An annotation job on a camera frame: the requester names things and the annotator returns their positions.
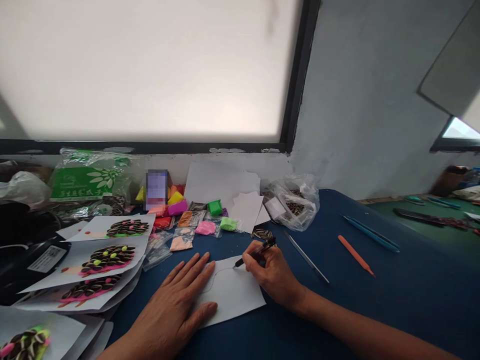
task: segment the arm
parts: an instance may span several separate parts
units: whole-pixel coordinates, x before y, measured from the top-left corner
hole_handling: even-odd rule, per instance
[[[432,344],[381,322],[347,310],[301,285],[282,251],[271,247],[263,253],[261,267],[248,253],[261,243],[254,240],[243,254],[247,271],[280,305],[317,324],[365,359],[458,359]]]
[[[165,278],[130,330],[103,351],[97,360],[173,359],[200,325],[217,311],[216,302],[190,308],[215,269],[210,254],[197,253],[179,263]]]

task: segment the blue tabletop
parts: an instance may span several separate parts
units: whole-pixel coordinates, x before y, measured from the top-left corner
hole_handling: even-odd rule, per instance
[[[351,216],[400,246],[390,252],[349,225]],[[330,280],[313,273],[283,234],[283,226],[264,226],[297,279],[321,296],[463,359],[478,359],[480,348],[480,286],[478,268],[458,262],[427,237],[375,212],[335,190],[320,190],[320,209],[304,232],[287,230]],[[337,239],[343,235],[370,265],[372,277]],[[195,253],[211,260],[241,255],[250,234],[224,232],[221,238],[196,235],[193,248],[174,252],[144,272],[137,287],[120,305],[112,321],[110,343],[133,324],[172,268]],[[191,339],[178,359],[357,359],[345,345],[321,328],[289,313],[263,292],[266,306],[207,328]],[[261,341],[264,346],[250,345]]]

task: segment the hand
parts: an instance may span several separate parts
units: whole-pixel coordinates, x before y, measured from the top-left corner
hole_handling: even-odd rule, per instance
[[[197,253],[186,265],[184,261],[178,264],[130,330],[98,360],[173,359],[200,325],[217,311],[216,302],[207,302],[189,316],[192,304],[214,272],[215,261],[203,270],[209,256],[207,252],[199,260]]]
[[[262,243],[254,240],[242,255],[246,270],[258,281],[260,286],[276,303],[297,312],[307,294],[307,288],[299,283],[289,268],[287,261],[278,247],[270,247],[259,255],[265,260],[265,268],[249,255]]]

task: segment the plastic bottle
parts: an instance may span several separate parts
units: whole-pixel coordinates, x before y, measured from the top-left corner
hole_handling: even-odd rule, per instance
[[[474,167],[463,177],[458,189],[471,188],[480,184],[480,167]]]

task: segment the black window frame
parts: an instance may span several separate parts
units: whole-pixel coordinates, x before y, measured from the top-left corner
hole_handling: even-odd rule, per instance
[[[480,139],[443,137],[455,116],[450,116],[440,135],[430,148],[431,153],[436,152],[480,152]]]
[[[278,143],[235,142],[129,142],[129,141],[37,141],[0,139],[0,155],[58,154],[63,147],[89,150],[131,148],[130,154],[211,154],[218,152],[291,153],[295,140],[297,121],[302,103],[307,68],[321,0],[303,0],[298,33],[294,47],[290,81],[285,102],[283,123]],[[0,95],[0,118],[18,121]]]

